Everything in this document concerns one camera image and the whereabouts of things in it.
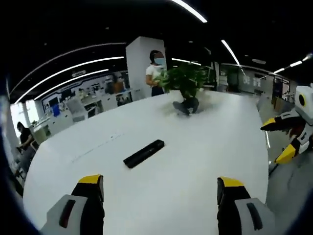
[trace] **white robot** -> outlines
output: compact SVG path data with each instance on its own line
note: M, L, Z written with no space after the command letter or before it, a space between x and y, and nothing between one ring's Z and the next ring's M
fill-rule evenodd
M293 157L313 147L313 84L296 87L295 107L290 112L270 118L261 127L263 131L277 131L303 126L302 133L294 138L275 160L277 164L288 163Z

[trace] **white shirt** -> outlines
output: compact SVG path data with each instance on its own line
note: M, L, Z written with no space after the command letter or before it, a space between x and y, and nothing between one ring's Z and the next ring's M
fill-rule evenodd
M164 70L164 66L162 65L150 65L146 69L146 75L151 75L152 76L152 81L155 80L156 77L158 77L161 72Z

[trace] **green plant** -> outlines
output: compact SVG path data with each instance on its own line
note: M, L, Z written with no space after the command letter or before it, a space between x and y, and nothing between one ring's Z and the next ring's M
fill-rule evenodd
M163 71L156 80L166 92L179 90L185 98L195 97L198 90L208 79L208 67L193 64L183 64L177 68Z

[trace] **ceiling light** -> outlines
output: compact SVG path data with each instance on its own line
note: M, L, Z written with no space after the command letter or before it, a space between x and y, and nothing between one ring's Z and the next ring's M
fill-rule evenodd
M281 71L284 71L285 69L284 68L281 68L279 70L276 70L274 73L278 73L278 72L281 72Z
M294 66L297 66L297 65L300 65L300 64L302 64L301 60L299 60L297 62L294 62L293 64L290 65L290 67L294 67Z
M28 93L30 93L33 89L35 89L36 87L38 87L40 84L44 83L45 81L49 80L50 78L56 76L56 75L59 75L65 71L68 71L68 70L71 70L73 68L76 68L76 67L79 67L79 66L82 66L82 65L87 65L87 64L91 64L91 63L95 63L95 62L99 62L99 61L105 61L105 60L116 60L116 59L123 59L124 56L118 56L118 57L110 57L110 58L103 58L103 59L98 59L98 60L92 60L92 61L88 61L88 62L84 62L82 64L78 64L78 65L74 65L72 67L69 67L67 69L64 69L64 70L61 70L61 71L58 71L56 72L55 74L45 78L44 80L40 81L39 83L37 83L35 86L33 86L32 88L30 88L27 92L25 92L20 98L18 98L17 101L15 101L14 104L17 104L21 99L23 99L23 97L25 95L27 95Z
M15 87L13 87L13 89L10 91L10 94L12 94L12 92L20 85L21 82L23 82L27 77L29 77L31 74L33 74L35 71L37 71L38 69L40 69L42 66L45 66L47 64L49 64L50 62L62 57L62 56L65 56L65 55L68 55L68 54L71 54L71 53L74 53L74 52L77 52L77 51L80 51L80 50L85 50L85 49L88 49L88 48L92 48L92 47L103 47L103 46L108 46L108 45L125 45L126 43L103 43L103 44L96 44L96 45L91 45L91 46L88 46L88 47L81 47L81 48L77 48L75 50L71 50L71 51L68 51L68 52L65 52L61 55L58 55L56 57L53 57L52 59L42 63L41 65L37 66L36 68L34 68L31 72L29 72L25 77L23 77L16 85Z
M302 61L309 60L313 57L313 53L309 53Z
M201 66L201 64L196 63L196 62L192 62L192 61L191 61L191 64L194 64L194 65L200 65L200 66Z
M252 59L252 61L253 61L254 63L258 63L258 64L261 64L261 65L266 64L266 61L264 61L264 60Z
M269 139L268 139L268 132L266 131L265 134L266 134L266 140L267 140L267 143L268 143L268 148L270 148Z
M34 100L36 100L36 99L40 98L41 96L43 96L43 95L47 94L48 92L52 91L53 89L56 89L56 88L58 88L58 87L60 87L60 86L62 86L62 85L64 85L64 84L66 84L66 83L69 83L69 82L75 81L75 80L77 80L77 79L79 79L79 78L82 78L82 77L86 77L86 76L89 76L89 75L92 75L92 74L95 74L95 73L105 72L105 71L108 71L108 69L105 69L105 70L99 70L99 71L90 72L90 73L86 73L86 74L84 74L84 75L81 75L81 76L78 76L78 77L72 78L72 79L70 79L70 80L68 80L68 81L62 82L62 83L60 83L59 85L56 85L55 87L52 87L52 88L50 88L49 90L45 91L44 93L40 94L39 96L37 96L36 98L34 98Z
M223 43L224 46L227 48L227 50L229 51L229 53L231 54L231 56L234 58L234 60L236 61L237 65L238 65L238 66L241 66L241 65L239 64L239 61L237 60L237 58L236 58L234 52L230 49L230 47L229 47L229 45L227 44L227 42L225 42L225 40L222 40L222 43Z
M189 6L187 3L183 2L182 0L171 0L171 1L185 8L187 11L189 11L191 14L197 17L202 23L207 22L207 20L202 15L200 15L199 12L197 12L194 8L192 8L191 6Z
M204 47L204 49L207 50L207 52L209 53L209 55L212 55L212 52L211 52L208 48Z
M246 76L246 73L245 73L245 71L243 70L243 68L240 68L241 69L241 71L243 72L243 74Z
M190 61L188 61L188 60L181 60L181 59L175 59L175 58L172 58L172 60L176 60L176 61L181 61L181 62L190 63Z

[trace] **face mask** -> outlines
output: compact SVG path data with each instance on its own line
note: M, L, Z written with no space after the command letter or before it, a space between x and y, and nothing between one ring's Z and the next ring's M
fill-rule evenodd
M164 65L165 60L164 58L155 58L155 63L157 63L158 65Z

